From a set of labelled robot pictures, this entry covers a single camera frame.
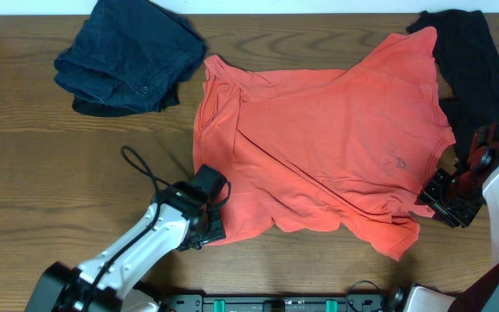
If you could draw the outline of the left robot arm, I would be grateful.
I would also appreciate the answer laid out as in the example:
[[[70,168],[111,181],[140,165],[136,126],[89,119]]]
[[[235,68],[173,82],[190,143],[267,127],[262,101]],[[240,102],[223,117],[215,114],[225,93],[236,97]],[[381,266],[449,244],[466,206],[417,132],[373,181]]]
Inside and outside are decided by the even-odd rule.
[[[70,269],[56,262],[38,280],[27,311],[119,311],[139,280],[173,250],[226,238],[219,199],[230,182],[203,165],[194,179],[157,189],[139,222],[97,257]]]

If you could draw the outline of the red printed t-shirt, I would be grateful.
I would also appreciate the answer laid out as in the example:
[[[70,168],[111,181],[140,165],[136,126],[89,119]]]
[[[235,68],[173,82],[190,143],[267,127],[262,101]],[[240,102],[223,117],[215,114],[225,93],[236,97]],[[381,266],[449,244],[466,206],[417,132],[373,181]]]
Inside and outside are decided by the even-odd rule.
[[[208,57],[193,161],[231,183],[225,242],[345,226],[399,260],[433,214],[416,200],[455,141],[436,41],[433,27],[391,34],[349,69],[250,72]]]

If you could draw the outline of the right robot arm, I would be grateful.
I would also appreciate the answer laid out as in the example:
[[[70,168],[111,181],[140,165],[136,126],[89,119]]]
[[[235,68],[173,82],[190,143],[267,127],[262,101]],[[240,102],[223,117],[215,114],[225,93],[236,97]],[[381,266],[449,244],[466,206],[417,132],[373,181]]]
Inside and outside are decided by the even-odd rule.
[[[436,220],[452,228],[469,226],[479,210],[487,207],[494,266],[456,296],[417,284],[398,289],[389,310],[499,312],[499,125],[480,127],[468,156],[456,163],[456,171],[437,170],[418,202],[432,208]]]

